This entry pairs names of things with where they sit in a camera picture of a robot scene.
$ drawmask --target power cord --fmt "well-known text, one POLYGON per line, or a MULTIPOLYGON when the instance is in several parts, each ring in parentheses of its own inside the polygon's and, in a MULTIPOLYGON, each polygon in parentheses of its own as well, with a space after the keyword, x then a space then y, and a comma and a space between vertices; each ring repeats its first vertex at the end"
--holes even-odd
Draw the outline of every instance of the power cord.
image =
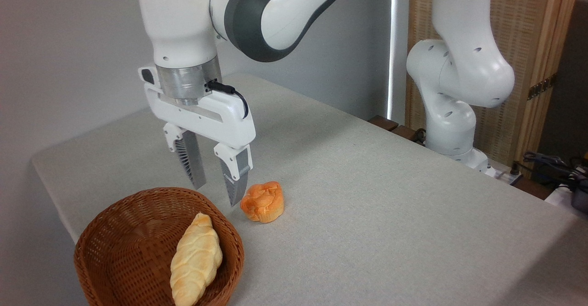
POLYGON ((241 98, 241 101, 243 101, 243 107, 245 109, 245 116, 243 117, 243 119, 247 118, 247 116, 249 115, 249 105, 247 104, 245 97, 243 97, 243 95, 241 95, 237 90, 235 90, 234 86, 222 84, 221 82, 218 82, 217 80, 218 79, 210 80, 210 81, 208 81, 208 83, 206 83, 206 86, 208 87, 206 92, 215 90, 215 91, 224 92, 225 94, 229 94, 229 95, 237 95, 239 98, 241 98))

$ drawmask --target black cable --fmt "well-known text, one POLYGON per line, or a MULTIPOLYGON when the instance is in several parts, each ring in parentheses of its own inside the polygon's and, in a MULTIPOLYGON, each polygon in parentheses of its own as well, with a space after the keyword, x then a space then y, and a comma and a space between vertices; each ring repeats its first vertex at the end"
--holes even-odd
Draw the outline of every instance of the black cable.
POLYGON ((235 90, 235 95, 239 96, 239 98, 241 98, 241 100, 243 101, 243 106, 245 108, 245 116, 243 117, 243 119, 247 118, 247 116, 249 115, 249 105, 247 105, 245 97, 243 97, 243 95, 241 95, 237 90, 235 90))
POLYGON ((247 104, 245 97, 243 97, 243 95, 241 95, 237 90, 235 90, 234 86, 222 84, 221 82, 218 82, 217 79, 208 81, 208 83, 206 83, 206 86, 208 87, 206 91, 215 90, 224 92, 225 94, 229 95, 237 95, 239 98, 241 98, 241 101, 243 101, 243 107, 245 109, 245 116, 243 117, 243 119, 247 118, 247 116, 249 115, 249 105, 247 104))
POLYGON ((568 189, 570 189, 570 190, 572 190, 572 189, 574 189, 574 190, 575 189, 580 189, 580 190, 584 191, 585 193, 588 193, 588 188, 582 186, 574 178, 569 178, 568 180, 563 180, 563 179, 556 178, 556 177, 553 177, 553 176, 547 176, 546 174, 543 174, 542 172, 540 172, 538 170, 534 170, 532 168, 529 168, 529 167, 521 164, 518 161, 515 161, 514 163, 517 164, 519 166, 519 168, 525 168, 525 170, 528 170, 529 172, 538 174, 538 175, 540 175, 540 176, 542 176, 542 177, 544 177, 544 178, 546 178, 548 180, 551 180, 551 181, 556 182, 556 183, 559 183, 559 184, 566 185, 566 186, 568 186, 568 189))

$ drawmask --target wooden block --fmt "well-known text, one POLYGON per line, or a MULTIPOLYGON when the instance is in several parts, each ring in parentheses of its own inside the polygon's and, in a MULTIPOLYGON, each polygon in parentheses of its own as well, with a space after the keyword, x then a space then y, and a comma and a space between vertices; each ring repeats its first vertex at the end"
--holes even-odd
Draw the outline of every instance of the wooden block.
POLYGON ((392 131, 394 130, 396 127, 398 127, 398 124, 392 120, 388 120, 386 118, 384 118, 383 116, 380 115, 376 115, 373 118, 371 118, 370 120, 367 120, 369 123, 376 125, 380 128, 384 128, 385 130, 388 131, 392 131))
POLYGON ((392 132, 398 136, 408 139, 409 141, 414 142, 418 139, 416 130, 412 130, 407 126, 398 126, 392 132))
POLYGON ((513 187, 519 190, 525 191, 530 195, 533 195, 541 200, 545 200, 552 193, 552 190, 548 187, 544 187, 539 183, 533 182, 525 177, 520 178, 513 187))

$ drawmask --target orange pastry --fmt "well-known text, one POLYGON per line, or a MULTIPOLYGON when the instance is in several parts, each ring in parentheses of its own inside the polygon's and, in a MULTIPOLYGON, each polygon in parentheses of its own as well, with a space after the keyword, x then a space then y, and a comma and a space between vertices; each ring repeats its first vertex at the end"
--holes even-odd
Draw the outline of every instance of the orange pastry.
POLYGON ((278 182, 252 185, 241 201, 241 209, 252 221, 272 222, 284 213, 284 195, 278 182))

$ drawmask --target woven panel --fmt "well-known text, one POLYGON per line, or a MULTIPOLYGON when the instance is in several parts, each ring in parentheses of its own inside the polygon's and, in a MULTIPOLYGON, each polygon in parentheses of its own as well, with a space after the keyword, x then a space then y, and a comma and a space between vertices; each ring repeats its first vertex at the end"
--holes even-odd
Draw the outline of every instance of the woven panel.
MULTIPOLYGON (((550 0, 548 2, 542 33, 537 45, 537 58, 531 74, 531 86, 557 71, 574 2, 575 0, 550 0)), ((514 155, 515 159, 521 160, 525 151, 538 150, 550 98, 551 90, 524 103, 524 116, 514 155)))
POLYGON ((243 243, 201 193, 159 187, 103 210, 76 244, 74 263, 91 306, 173 306, 170 264, 196 214, 210 216, 223 261, 197 305, 224 306, 243 270, 243 243))
MULTIPOLYGON (((494 38, 502 55, 515 73, 514 90, 499 108, 474 107, 477 116, 474 146, 488 157, 509 164, 515 156, 522 120, 522 103, 526 101, 533 58, 547 0, 492 0, 491 22, 494 38)), ((419 40, 439 38, 431 21, 432 0, 411 0, 409 47, 419 40)), ((425 128, 425 114, 420 94, 409 78, 407 88, 407 124, 412 129, 425 128)))

